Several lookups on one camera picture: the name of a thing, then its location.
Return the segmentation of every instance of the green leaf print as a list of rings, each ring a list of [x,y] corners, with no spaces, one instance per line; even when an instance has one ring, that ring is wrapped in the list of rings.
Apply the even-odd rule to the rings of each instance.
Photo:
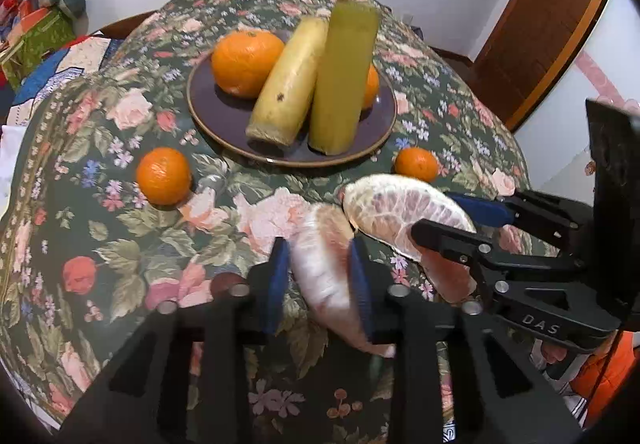
[[[102,222],[89,220],[89,234],[92,239],[98,242],[104,242],[109,237],[109,230]]]
[[[60,284],[58,284],[58,302],[60,303],[58,315],[60,316],[60,321],[62,321],[62,326],[67,330],[71,330],[74,327],[73,319],[71,316],[71,307],[65,300]]]
[[[62,160],[65,162],[78,162],[89,153],[90,146],[91,142],[88,138],[79,137],[78,135],[65,150],[65,153],[62,154]]]
[[[95,358],[94,350],[91,348],[91,343],[84,337],[82,331],[78,331],[78,337],[80,338],[80,356],[82,362],[89,372],[92,379],[100,373],[100,363]]]
[[[9,310],[9,327],[20,321],[20,298],[18,297],[18,283],[13,282],[6,291],[6,301],[11,302]]]
[[[146,282],[151,285],[160,278],[180,278],[180,266],[178,258],[155,254],[143,260],[144,275]]]
[[[133,240],[118,239],[95,249],[100,257],[119,274],[133,274],[140,262],[140,246]]]
[[[212,238],[198,256],[198,263],[202,265],[225,265],[231,259],[236,243],[226,236]]]
[[[103,157],[107,156],[109,145],[113,142],[113,134],[104,126],[94,130],[94,144]]]
[[[329,336],[324,327],[304,316],[300,316],[287,332],[289,351],[302,379],[312,366],[324,355]]]
[[[229,166],[222,159],[210,157],[204,153],[193,153],[191,156],[196,161],[198,172],[203,177],[208,175],[218,175],[223,177],[229,171]]]
[[[36,358],[36,362],[40,364],[44,360],[44,348],[42,347],[42,342],[38,337],[36,329],[31,326],[31,323],[27,323],[27,335],[33,347],[33,355]]]
[[[47,327],[42,316],[38,316],[38,324],[40,326],[40,335],[44,349],[52,358],[57,360],[63,351],[64,339],[62,337],[62,329],[60,327]]]
[[[181,256],[194,256],[193,240],[181,229],[167,229],[160,240],[171,245]]]
[[[137,274],[120,278],[111,298],[111,321],[137,309],[142,304],[145,292],[145,282]]]

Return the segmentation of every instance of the floral tablecloth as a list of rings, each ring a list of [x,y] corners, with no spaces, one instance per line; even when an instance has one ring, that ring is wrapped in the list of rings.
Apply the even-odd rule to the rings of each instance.
[[[125,339],[164,299],[210,299],[216,273],[245,275],[275,236],[291,236],[313,202],[338,203],[345,183],[388,172],[398,151],[436,154],[443,190],[493,197],[528,187],[516,141],[464,82],[381,7],[374,64],[390,81],[398,120],[386,144],[349,166],[290,171],[223,151],[194,127],[192,67],[237,28],[290,29],[328,16],[335,0],[172,0],[97,74],[39,107],[25,137],[0,243],[0,357],[25,395],[61,422]],[[142,154],[173,146],[197,189],[158,210],[135,183]],[[506,228],[500,242],[530,251]],[[398,283],[433,297],[420,268],[369,240]],[[247,348],[255,432],[267,442],[383,442],[390,361],[361,354],[316,324],[291,282],[277,337]],[[191,373],[199,373],[194,348]],[[445,421],[452,405],[442,360]],[[190,391],[190,408],[197,389]],[[452,435],[451,425],[445,434]]]

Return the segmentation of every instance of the purple plate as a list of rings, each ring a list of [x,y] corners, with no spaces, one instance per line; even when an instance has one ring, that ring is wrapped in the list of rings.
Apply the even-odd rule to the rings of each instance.
[[[396,98],[388,82],[380,77],[380,91],[373,106],[363,112],[351,147],[339,155],[324,155],[309,148],[308,124],[304,124],[295,143],[286,149],[249,139],[249,124],[255,100],[242,100],[227,94],[217,84],[206,56],[191,71],[187,82],[187,101],[193,119],[225,148],[262,162],[289,167],[335,166],[363,157],[379,148],[391,133],[396,120]]]

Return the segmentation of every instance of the bolt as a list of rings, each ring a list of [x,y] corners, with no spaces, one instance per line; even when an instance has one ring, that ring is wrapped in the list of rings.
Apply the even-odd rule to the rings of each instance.
[[[394,296],[396,298],[403,298],[405,296],[409,295],[409,288],[405,287],[404,285],[400,284],[400,283],[396,283],[391,285],[388,289],[387,289],[388,293],[391,294],[391,296]]]
[[[495,282],[495,289],[504,294],[505,292],[507,292],[509,290],[509,284],[507,282],[505,282],[504,280],[498,280],[497,282]]]
[[[236,283],[229,289],[229,294],[236,298],[241,298],[249,294],[249,286],[245,283]]]
[[[158,304],[156,310],[164,315],[173,314],[178,309],[178,304],[175,301],[165,300]]]
[[[462,304],[462,312],[469,314],[470,316],[476,316],[482,312],[482,305],[477,301],[465,301]]]

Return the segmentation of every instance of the mandarin orange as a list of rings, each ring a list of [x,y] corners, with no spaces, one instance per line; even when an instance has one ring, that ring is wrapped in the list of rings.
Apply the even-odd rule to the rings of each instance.
[[[136,169],[136,180],[149,202],[170,206],[189,193],[191,171],[183,154],[174,148],[161,147],[142,158]]]
[[[226,93],[255,99],[283,49],[282,40],[266,30],[231,32],[213,49],[213,77]]]
[[[438,176],[438,160],[429,150],[412,146],[400,150],[394,169],[399,175],[431,182]]]

